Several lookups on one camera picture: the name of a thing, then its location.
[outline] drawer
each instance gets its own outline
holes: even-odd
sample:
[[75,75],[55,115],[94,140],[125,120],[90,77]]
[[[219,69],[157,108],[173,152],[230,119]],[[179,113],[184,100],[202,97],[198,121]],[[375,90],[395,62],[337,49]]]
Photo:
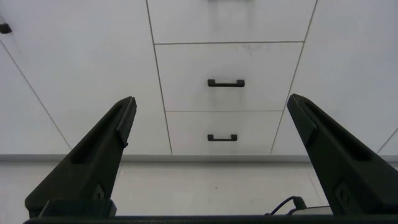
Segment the drawer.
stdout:
[[[301,43],[157,45],[166,111],[283,110]],[[209,87],[236,83],[244,87]]]
[[315,0],[148,0],[154,42],[304,41]]
[[[282,112],[167,112],[173,155],[269,155]],[[236,141],[209,141],[237,135]]]

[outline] drawer handle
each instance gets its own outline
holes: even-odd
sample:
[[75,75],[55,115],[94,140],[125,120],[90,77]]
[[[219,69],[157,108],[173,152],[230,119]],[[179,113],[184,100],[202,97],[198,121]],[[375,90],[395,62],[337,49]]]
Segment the drawer handle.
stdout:
[[229,139],[215,139],[214,134],[207,135],[207,141],[237,141],[237,140],[238,140],[237,134],[232,134],[231,138],[229,138]]
[[236,83],[216,83],[216,80],[207,80],[209,87],[244,87],[244,80],[236,80]]

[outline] cable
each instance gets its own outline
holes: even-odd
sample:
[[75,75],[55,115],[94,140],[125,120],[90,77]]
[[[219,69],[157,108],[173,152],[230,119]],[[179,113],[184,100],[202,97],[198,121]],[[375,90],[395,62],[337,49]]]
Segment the cable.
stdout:
[[271,213],[267,213],[266,215],[269,215],[269,216],[274,215],[276,212],[278,212],[278,210],[280,208],[282,208],[287,202],[289,202],[291,200],[293,200],[293,203],[294,203],[296,209],[307,208],[302,197],[291,196],[291,197],[287,198],[286,200],[284,200],[282,203],[280,203]]

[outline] white cabinet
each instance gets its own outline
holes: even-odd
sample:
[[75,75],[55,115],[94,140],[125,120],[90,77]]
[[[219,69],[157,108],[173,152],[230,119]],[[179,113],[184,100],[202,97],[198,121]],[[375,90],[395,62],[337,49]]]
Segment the white cabinet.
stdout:
[[[290,94],[378,151],[398,127],[397,1],[318,1]],[[289,112],[272,154],[306,154]]]
[[69,147],[0,41],[0,154],[66,154]]
[[398,156],[398,131],[386,142],[386,145],[381,149],[379,155],[382,156]]
[[167,112],[173,155],[269,155],[281,113]]
[[154,41],[303,41],[315,0],[148,0]]
[[145,1],[0,0],[21,69],[71,147],[118,100],[137,114],[125,154],[170,154]]
[[[301,43],[156,46],[166,111],[282,111]],[[244,80],[244,87],[209,87]]]

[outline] white floor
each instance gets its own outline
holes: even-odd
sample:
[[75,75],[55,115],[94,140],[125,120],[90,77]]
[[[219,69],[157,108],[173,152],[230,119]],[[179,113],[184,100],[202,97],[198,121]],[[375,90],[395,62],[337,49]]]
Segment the white floor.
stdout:
[[[0,164],[0,223],[28,219],[24,200],[55,165]],[[117,215],[249,215],[271,212],[292,195],[307,206],[328,204],[310,164],[271,163],[125,163],[112,199]]]

